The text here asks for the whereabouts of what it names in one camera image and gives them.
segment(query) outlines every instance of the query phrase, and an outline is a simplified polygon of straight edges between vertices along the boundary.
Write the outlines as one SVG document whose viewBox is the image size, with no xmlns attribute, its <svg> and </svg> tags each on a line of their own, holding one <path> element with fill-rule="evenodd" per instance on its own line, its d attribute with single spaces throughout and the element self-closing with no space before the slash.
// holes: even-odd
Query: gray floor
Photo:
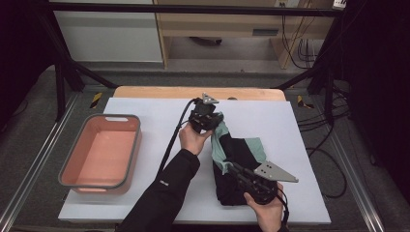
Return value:
<svg viewBox="0 0 410 232">
<path fill-rule="evenodd" d="M 100 71 L 107 79 L 120 85 L 160 85 L 160 86 L 220 86 L 220 87 L 257 87 L 269 88 L 281 84 L 295 76 L 301 70 L 290 67 L 282 71 L 271 52 L 267 40 L 223 39 L 221 45 L 199 42 L 189 38 L 174 40 L 168 69 L 129 70 L 126 72 Z M 0 134 L 0 209 L 6 209 L 14 196 L 19 183 L 23 180 L 31 163 L 41 150 L 44 141 L 54 125 L 56 99 L 54 73 L 45 72 L 38 83 L 17 111 L 8 127 Z M 85 79 L 92 85 L 95 82 Z M 297 105 L 297 96 L 302 95 L 308 103 L 310 99 L 321 96 L 307 96 L 303 88 L 305 83 L 285 92 L 292 103 L 297 120 L 318 115 L 319 105 L 315 108 Z M 102 89 L 102 99 L 96 109 L 90 109 L 96 86 L 87 86 L 78 95 L 67 126 L 53 147 L 48 160 L 44 163 L 37 182 L 33 186 L 20 212 L 15 219 L 14 231 L 63 231 L 63 228 L 84 231 L 86 229 L 110 229 L 112 224 L 72 224 L 58 220 L 63 205 L 62 198 L 68 192 L 57 182 L 62 166 L 74 137 L 84 119 L 93 113 L 103 112 L 106 101 L 113 90 Z M 335 105 L 345 104 L 344 100 L 335 101 Z M 338 114 L 347 108 L 335 110 Z M 325 128 L 302 132 L 306 147 L 315 147 L 324 138 Z M 343 117 L 336 122 L 333 134 L 336 134 L 368 196 L 381 217 L 386 231 L 410 231 L 410 207 L 402 198 L 385 169 L 373 166 L 369 162 L 368 150 L 357 132 L 354 123 Z M 340 162 L 335 147 L 328 140 L 321 147 Z M 326 194 L 338 194 L 342 190 L 342 177 L 337 167 L 323 154 L 316 152 L 310 158 L 319 187 Z M 368 231 L 358 202 L 348 188 L 338 199 L 324 197 L 332 224 L 321 226 L 292 225 L 292 231 Z M 204 231 L 256 231 L 251 228 L 206 227 Z M 175 231 L 201 231 L 195 227 L 176 227 Z"/>
</svg>

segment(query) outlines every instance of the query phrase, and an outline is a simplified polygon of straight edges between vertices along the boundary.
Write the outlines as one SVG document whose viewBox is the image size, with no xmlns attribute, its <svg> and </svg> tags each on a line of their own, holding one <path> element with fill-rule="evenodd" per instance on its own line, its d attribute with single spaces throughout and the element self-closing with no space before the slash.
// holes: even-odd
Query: black cable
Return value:
<svg viewBox="0 0 410 232">
<path fill-rule="evenodd" d="M 285 32 L 284 32 L 284 24 L 285 24 L 285 22 L 286 22 L 286 18 L 285 18 L 285 15 L 283 15 L 283 16 L 282 16 L 282 43 L 283 43 L 283 47 L 284 47 L 284 49 L 287 51 L 287 53 L 289 54 L 290 60 L 292 61 L 293 65 L 296 66 L 296 67 L 299 68 L 299 69 L 306 70 L 307 68 L 298 66 L 298 65 L 296 64 L 295 60 L 293 59 L 293 56 L 292 56 L 292 54 L 291 54 L 291 52 L 290 52 L 289 44 L 287 43 L 286 34 L 285 34 Z"/>
<path fill-rule="evenodd" d="M 344 67 L 343 67 L 343 55 L 344 55 L 344 49 L 343 49 L 343 23 L 344 23 L 344 17 L 340 21 L 340 73 L 341 73 L 341 78 L 344 79 Z"/>
<path fill-rule="evenodd" d="M 308 54 L 308 40 L 306 41 L 305 54 Z M 307 67 L 310 68 L 310 62 L 306 60 Z"/>
<path fill-rule="evenodd" d="M 347 106 L 347 105 L 348 105 L 348 104 L 338 105 L 338 106 L 335 106 L 334 109 L 341 108 L 341 107 L 344 107 L 344 106 Z M 310 121 L 310 120 L 315 119 L 315 118 L 318 118 L 318 117 L 320 117 L 320 116 L 322 116 L 322 115 L 324 115 L 324 113 L 318 114 L 318 115 L 313 116 L 313 117 L 310 117 L 310 118 L 298 120 L 298 121 L 297 121 L 297 122 L 298 122 L 298 126 L 304 126 L 303 124 L 299 124 L 299 123 L 306 122 L 306 121 Z"/>
<path fill-rule="evenodd" d="M 327 123 L 327 122 L 324 122 L 324 123 L 322 123 L 322 124 L 315 125 L 315 127 L 313 127 L 313 128 L 304 129 L 304 130 L 299 130 L 299 132 L 314 131 L 314 130 L 316 130 L 316 129 L 318 129 L 318 128 L 321 128 L 322 126 L 325 126 L 326 124 L 328 124 L 328 123 Z"/>
<path fill-rule="evenodd" d="M 287 207 L 287 196 L 282 189 L 278 188 L 278 190 L 282 193 L 282 196 L 284 196 L 284 199 L 283 199 L 283 197 L 277 194 L 278 200 L 280 201 L 280 203 L 282 203 L 284 207 L 282 223 L 287 224 L 287 221 L 289 220 L 289 208 Z"/>
<path fill-rule="evenodd" d="M 334 115 L 334 119 L 339 119 L 342 118 L 344 116 L 348 116 L 350 114 L 350 110 L 346 110 L 343 113 Z M 315 121 L 315 122 L 311 122 L 311 123 L 305 123 L 305 124 L 299 124 L 299 127 L 308 127 L 308 126 L 317 126 L 317 125 L 322 125 L 322 124 L 326 124 L 328 122 L 327 119 L 323 119 L 323 120 L 319 120 L 319 121 Z"/>
<path fill-rule="evenodd" d="M 326 151 L 323 150 L 323 149 L 320 149 L 320 148 L 316 148 L 316 149 L 315 149 L 315 148 L 310 148 L 310 147 L 307 147 L 306 149 L 307 149 L 307 150 L 315 150 L 315 151 L 321 152 L 322 154 L 326 155 L 326 156 L 327 156 L 329 159 L 331 159 L 332 162 L 336 165 L 337 169 L 340 171 L 340 174 L 341 174 L 341 176 L 342 176 L 342 178 L 343 178 L 343 189 L 342 189 L 341 193 L 339 193 L 339 194 L 337 194 L 337 195 L 330 195 L 330 194 L 326 194 L 326 193 L 324 193 L 323 191 L 321 191 L 321 192 L 322 192 L 322 195 L 324 195 L 324 196 L 326 196 L 326 197 L 329 197 L 329 198 L 333 198 L 333 199 L 340 198 L 342 195 L 344 195 L 344 193 L 346 193 L 346 190 L 347 190 L 347 179 L 346 179 L 346 176 L 344 175 L 344 172 L 341 170 L 340 165 L 339 165 L 338 162 L 336 161 L 336 159 L 333 158 L 328 152 L 326 152 Z"/>
<path fill-rule="evenodd" d="M 311 157 L 311 155 L 320 148 L 320 146 L 322 146 L 326 140 L 329 138 L 329 136 L 331 135 L 332 131 L 333 131 L 334 125 L 331 125 L 331 128 L 329 129 L 328 134 L 326 134 L 326 136 L 323 138 L 323 140 L 308 154 L 309 157 Z"/>
<path fill-rule="evenodd" d="M 156 179 L 157 179 L 157 177 L 160 175 L 160 173 L 163 171 L 163 168 L 165 167 L 166 161 L 167 161 L 168 158 L 169 158 L 169 154 L 171 153 L 172 146 L 174 145 L 174 142 L 175 142 L 175 139 L 177 138 L 179 129 L 181 128 L 181 126 L 182 126 L 182 124 L 183 124 L 183 123 L 182 123 L 182 120 L 184 119 L 185 114 L 186 114 L 188 108 L 190 107 L 190 105 L 191 105 L 193 102 L 197 102 L 198 100 L 199 100 L 199 99 L 192 99 L 192 100 L 190 100 L 190 101 L 187 103 L 187 106 L 185 106 L 185 109 L 184 109 L 184 111 L 183 111 L 183 113 L 182 113 L 182 115 L 181 115 L 181 118 L 180 118 L 180 120 L 179 120 L 179 122 L 178 122 L 178 125 L 177 125 L 177 127 L 175 128 L 174 134 L 172 134 L 171 140 L 169 141 L 168 147 L 166 148 L 165 154 L 163 155 L 163 158 L 162 158 L 162 161 L 161 161 L 161 164 L 160 164 L 160 168 L 158 169 L 158 172 L 157 172 Z"/>
<path fill-rule="evenodd" d="M 302 34 L 301 34 L 300 36 L 295 37 L 295 40 L 301 38 L 301 37 L 305 34 L 305 32 L 307 31 L 307 29 L 309 28 L 309 26 L 311 25 L 311 23 L 312 23 L 315 19 L 316 19 L 316 16 L 314 16 L 313 19 L 311 20 L 311 22 L 307 24 L 307 27 L 305 27 L 304 32 L 302 32 Z"/>
<path fill-rule="evenodd" d="M 299 45 L 298 45 L 298 57 L 299 57 L 299 59 L 301 60 L 301 61 L 308 61 L 308 62 L 314 62 L 315 60 L 311 60 L 311 59 L 309 59 L 310 57 L 316 57 L 317 55 L 309 55 L 308 53 L 307 54 L 304 54 L 303 52 L 302 52 L 302 45 L 303 45 L 303 42 L 304 42 L 304 40 L 300 40 L 299 41 Z"/>
</svg>

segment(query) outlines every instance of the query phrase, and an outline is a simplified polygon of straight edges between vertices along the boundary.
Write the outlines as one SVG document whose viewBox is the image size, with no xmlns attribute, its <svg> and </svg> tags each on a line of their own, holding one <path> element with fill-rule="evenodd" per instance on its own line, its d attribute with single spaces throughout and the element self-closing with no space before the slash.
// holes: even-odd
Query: white table surface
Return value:
<svg viewBox="0 0 410 232">
<path fill-rule="evenodd" d="M 120 222 L 154 180 L 187 103 L 188 100 L 175 99 L 111 98 L 104 113 L 134 114 L 141 121 L 142 141 L 131 188 L 122 195 L 70 190 L 59 218 L 71 222 Z M 260 137 L 267 160 L 299 179 L 299 183 L 282 183 L 288 199 L 289 223 L 331 222 L 288 101 L 220 101 L 216 111 L 223 112 L 232 137 Z M 179 150 L 177 138 L 168 161 Z M 201 166 L 190 183 L 184 206 L 175 222 L 256 223 L 250 207 L 221 206 L 217 200 L 211 139 L 206 141 L 199 159 Z"/>
</svg>

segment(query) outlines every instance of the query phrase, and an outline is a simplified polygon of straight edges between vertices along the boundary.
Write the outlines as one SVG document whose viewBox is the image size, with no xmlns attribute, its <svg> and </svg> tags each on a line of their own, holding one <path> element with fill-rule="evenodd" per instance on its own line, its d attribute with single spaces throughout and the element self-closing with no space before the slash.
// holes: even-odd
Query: salmon plastic tray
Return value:
<svg viewBox="0 0 410 232">
<path fill-rule="evenodd" d="M 60 184 L 84 193 L 127 192 L 141 142 L 140 125 L 134 115 L 87 118 L 60 171 Z"/>
</svg>

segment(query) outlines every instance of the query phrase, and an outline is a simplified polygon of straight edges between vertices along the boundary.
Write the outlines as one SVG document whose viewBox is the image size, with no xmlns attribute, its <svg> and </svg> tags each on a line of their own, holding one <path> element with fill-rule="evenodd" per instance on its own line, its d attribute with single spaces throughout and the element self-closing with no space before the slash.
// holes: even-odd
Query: black metal frame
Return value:
<svg viewBox="0 0 410 232">
<path fill-rule="evenodd" d="M 325 16 L 339 18 L 341 11 L 330 9 L 298 9 L 298 8 L 265 8 L 265 7 L 236 7 L 236 6 L 198 6 L 198 5 L 148 5 L 148 4 L 96 4 L 96 3 L 57 3 L 57 2 L 36 2 L 30 3 L 34 16 L 38 24 L 46 31 L 46 35 L 52 41 L 52 52 L 57 77 L 57 99 L 58 115 L 56 121 L 59 121 L 65 112 L 65 94 L 64 79 L 75 91 L 81 91 L 84 87 L 78 73 L 83 73 L 108 88 L 117 88 L 118 85 L 105 80 L 96 73 L 76 63 L 72 59 L 64 39 L 50 25 L 45 15 L 60 12 L 110 12 L 110 13 L 169 13 L 169 14 L 215 14 L 215 15 L 292 15 L 292 16 Z M 323 65 L 316 65 L 296 76 L 292 80 L 280 85 L 279 88 L 284 90 L 294 83 L 297 83 L 307 77 L 313 77 L 322 71 Z"/>
</svg>

